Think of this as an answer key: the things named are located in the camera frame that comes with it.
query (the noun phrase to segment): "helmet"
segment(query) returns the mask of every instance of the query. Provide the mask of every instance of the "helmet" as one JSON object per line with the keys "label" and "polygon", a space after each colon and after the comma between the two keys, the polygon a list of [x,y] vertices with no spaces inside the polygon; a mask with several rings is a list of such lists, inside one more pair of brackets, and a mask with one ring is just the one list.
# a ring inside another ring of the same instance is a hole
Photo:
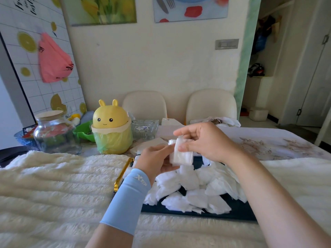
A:
{"label": "helmet", "polygon": [[264,67],[260,63],[254,63],[249,69],[247,75],[253,76],[264,76]]}

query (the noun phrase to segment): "white box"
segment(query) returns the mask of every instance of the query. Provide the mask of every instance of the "white box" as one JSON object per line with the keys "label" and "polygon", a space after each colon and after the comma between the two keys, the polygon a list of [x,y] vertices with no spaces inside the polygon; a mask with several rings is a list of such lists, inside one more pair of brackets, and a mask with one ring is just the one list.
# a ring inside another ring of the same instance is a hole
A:
{"label": "white box", "polygon": [[268,110],[258,107],[253,107],[250,109],[249,118],[253,121],[260,122],[266,121],[268,116]]}

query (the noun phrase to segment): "light blue arm sleeve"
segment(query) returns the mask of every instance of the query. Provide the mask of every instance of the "light blue arm sleeve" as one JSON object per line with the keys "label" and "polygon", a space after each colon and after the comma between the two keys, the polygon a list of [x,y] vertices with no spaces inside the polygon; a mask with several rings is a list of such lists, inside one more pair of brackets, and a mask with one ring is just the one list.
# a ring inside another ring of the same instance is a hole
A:
{"label": "light blue arm sleeve", "polygon": [[132,169],[100,223],[134,235],[144,199],[150,189],[147,175],[139,169]]}

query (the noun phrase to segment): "pink plastic bag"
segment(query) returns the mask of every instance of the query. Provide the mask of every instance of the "pink plastic bag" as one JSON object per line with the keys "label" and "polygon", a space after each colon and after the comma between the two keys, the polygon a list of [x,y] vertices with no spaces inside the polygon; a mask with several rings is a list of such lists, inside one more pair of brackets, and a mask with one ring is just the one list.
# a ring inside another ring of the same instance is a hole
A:
{"label": "pink plastic bag", "polygon": [[39,42],[40,74],[44,83],[53,83],[68,77],[73,70],[70,56],[47,34]]}

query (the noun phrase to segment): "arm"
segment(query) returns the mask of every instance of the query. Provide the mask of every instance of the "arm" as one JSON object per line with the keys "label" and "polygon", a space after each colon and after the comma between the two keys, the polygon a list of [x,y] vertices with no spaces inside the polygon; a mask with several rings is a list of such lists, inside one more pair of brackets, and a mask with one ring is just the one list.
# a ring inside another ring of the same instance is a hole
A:
{"label": "arm", "polygon": [[143,201],[156,176],[178,169],[172,167],[166,159],[173,150],[174,145],[169,145],[150,147],[143,151],[135,168],[115,194],[86,248],[132,246]]}
{"label": "arm", "polygon": [[300,207],[270,172],[211,123],[188,125],[174,135],[195,141],[180,151],[195,151],[226,163],[238,176],[269,247],[329,247],[331,238]]}

